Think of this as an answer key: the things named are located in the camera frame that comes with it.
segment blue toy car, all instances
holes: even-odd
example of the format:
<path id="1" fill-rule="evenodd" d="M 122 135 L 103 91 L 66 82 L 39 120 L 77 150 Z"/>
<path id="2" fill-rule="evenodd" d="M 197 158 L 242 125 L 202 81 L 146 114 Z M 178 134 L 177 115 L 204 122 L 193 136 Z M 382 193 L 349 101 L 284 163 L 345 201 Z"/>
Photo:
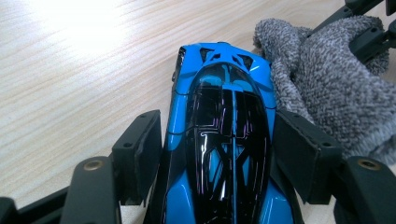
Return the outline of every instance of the blue toy car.
<path id="1" fill-rule="evenodd" d="M 145 223 L 293 223 L 270 178 L 270 64 L 228 43 L 180 48 Z"/>

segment gray fabric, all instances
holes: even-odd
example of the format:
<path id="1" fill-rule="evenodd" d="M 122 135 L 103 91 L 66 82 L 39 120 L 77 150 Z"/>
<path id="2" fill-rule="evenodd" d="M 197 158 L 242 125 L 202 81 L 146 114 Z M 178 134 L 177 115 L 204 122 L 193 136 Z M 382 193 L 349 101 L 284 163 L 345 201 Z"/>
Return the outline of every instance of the gray fabric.
<path id="1" fill-rule="evenodd" d="M 396 86 L 380 75 L 389 54 L 360 63 L 348 44 L 380 19 L 336 21 L 309 38 L 311 30 L 270 19 L 256 26 L 254 45 L 272 62 L 279 108 L 299 113 L 333 136 L 344 157 L 396 162 Z"/>

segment wood grain surface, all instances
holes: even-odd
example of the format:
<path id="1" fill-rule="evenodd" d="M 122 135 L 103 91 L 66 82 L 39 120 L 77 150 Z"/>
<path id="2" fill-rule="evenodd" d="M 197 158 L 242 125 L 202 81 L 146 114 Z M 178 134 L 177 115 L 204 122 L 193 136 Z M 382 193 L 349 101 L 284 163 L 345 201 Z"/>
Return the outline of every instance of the wood grain surface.
<path id="1" fill-rule="evenodd" d="M 70 183 L 74 167 L 108 155 L 139 114 L 160 109 L 163 132 L 181 45 L 226 41 L 254 50 L 255 24 L 279 18 L 314 28 L 341 0 L 0 2 L 0 195 L 18 207 Z M 386 27 L 385 3 L 371 15 Z M 385 79 L 395 81 L 391 52 Z M 123 207 L 140 223 L 142 207 Z M 306 223 L 333 223 L 306 205 Z"/>

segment black plastic arm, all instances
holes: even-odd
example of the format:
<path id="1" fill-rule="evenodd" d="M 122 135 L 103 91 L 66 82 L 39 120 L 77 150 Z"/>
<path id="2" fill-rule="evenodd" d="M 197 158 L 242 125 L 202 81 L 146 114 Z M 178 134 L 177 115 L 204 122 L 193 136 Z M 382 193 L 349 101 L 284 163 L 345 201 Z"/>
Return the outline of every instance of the black plastic arm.
<path id="1" fill-rule="evenodd" d="M 342 148 L 303 117 L 276 113 L 276 163 L 304 202 L 337 199 L 337 223 L 396 223 L 396 177 L 379 161 L 341 159 Z"/>
<path id="2" fill-rule="evenodd" d="M 17 210 L 0 198 L 0 224 L 121 223 L 121 204 L 141 204 L 162 153 L 160 111 L 140 115 L 107 157 L 81 162 L 68 188 Z"/>
<path id="3" fill-rule="evenodd" d="M 160 111 L 138 116 L 112 151 L 120 203 L 139 205 L 146 201 L 163 151 Z"/>
<path id="4" fill-rule="evenodd" d="M 321 28 L 328 24 L 338 21 L 343 18 L 351 16 L 364 15 L 370 9 L 381 3 L 383 0 L 346 0 L 346 4 L 335 11 L 326 21 L 321 23 L 317 28 L 314 29 L 312 34 L 316 33 Z M 389 3 L 387 0 L 387 14 L 388 12 L 394 11 L 395 6 Z"/>
<path id="5" fill-rule="evenodd" d="M 350 42 L 349 48 L 362 63 L 369 62 L 390 48 L 396 48 L 396 21 L 389 25 L 386 32 L 376 27 L 368 29 Z"/>

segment robotic claw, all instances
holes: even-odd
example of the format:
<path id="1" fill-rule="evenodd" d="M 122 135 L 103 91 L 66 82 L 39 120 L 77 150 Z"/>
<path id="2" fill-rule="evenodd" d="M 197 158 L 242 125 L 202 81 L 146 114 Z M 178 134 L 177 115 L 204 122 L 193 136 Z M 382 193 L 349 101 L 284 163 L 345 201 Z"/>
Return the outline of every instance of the robotic claw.
<path id="1" fill-rule="evenodd" d="M 346 1 L 324 25 L 379 2 Z M 388 14 L 396 9 L 387 7 Z M 367 62 L 394 48 L 393 23 L 356 38 L 352 52 Z M 333 195 L 337 223 L 396 223 L 389 168 L 342 160 L 329 135 L 276 111 L 269 73 L 267 61 L 227 43 L 183 46 L 164 146 L 160 112 L 142 114 L 108 158 L 81 162 L 68 188 L 20 210 L 1 198 L 0 223 L 121 223 L 120 204 L 142 202 L 145 223 L 304 223 L 295 190 L 313 204 Z"/>

